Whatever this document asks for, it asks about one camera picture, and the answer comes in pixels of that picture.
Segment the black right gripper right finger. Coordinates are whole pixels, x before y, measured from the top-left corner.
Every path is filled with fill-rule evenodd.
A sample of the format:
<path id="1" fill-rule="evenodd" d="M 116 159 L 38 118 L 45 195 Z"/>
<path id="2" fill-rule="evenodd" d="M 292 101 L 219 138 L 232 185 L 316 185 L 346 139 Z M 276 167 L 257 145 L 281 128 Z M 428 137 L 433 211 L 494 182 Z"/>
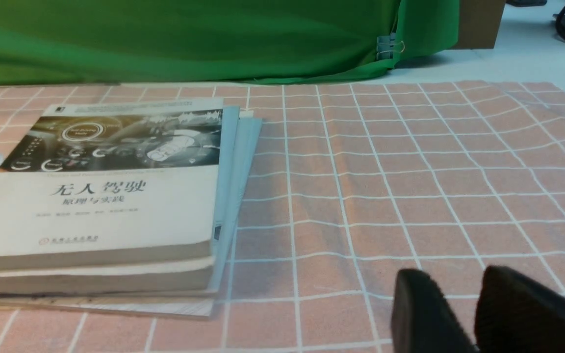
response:
<path id="1" fill-rule="evenodd" d="M 481 353 L 565 353 L 565 297 L 512 268 L 489 266 L 474 332 Z"/>

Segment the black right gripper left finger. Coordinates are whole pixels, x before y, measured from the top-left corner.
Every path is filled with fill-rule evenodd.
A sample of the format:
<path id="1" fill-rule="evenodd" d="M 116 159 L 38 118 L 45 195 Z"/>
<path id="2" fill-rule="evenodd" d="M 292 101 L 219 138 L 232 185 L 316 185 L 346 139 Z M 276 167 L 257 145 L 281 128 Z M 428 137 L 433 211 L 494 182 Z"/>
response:
<path id="1" fill-rule="evenodd" d="M 395 277 L 390 330 L 395 353 L 475 353 L 441 288 L 417 269 Z"/>

